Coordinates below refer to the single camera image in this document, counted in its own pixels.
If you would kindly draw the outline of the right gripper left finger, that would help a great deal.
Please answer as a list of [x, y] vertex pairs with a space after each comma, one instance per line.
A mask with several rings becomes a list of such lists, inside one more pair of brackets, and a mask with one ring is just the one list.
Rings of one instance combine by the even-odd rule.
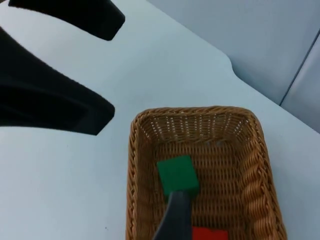
[[98, 135], [115, 107], [0, 30], [0, 125]]

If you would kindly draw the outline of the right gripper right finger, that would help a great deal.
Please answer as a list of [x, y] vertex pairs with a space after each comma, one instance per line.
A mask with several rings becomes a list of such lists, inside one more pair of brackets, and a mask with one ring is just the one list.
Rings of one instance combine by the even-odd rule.
[[153, 240], [191, 240], [191, 197], [185, 191], [170, 193], [164, 216]]

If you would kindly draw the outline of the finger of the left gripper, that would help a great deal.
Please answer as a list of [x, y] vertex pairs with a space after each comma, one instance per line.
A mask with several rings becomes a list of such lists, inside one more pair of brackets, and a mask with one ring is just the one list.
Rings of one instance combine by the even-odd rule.
[[110, 0], [10, 0], [8, 5], [60, 19], [106, 41], [125, 23], [125, 15]]

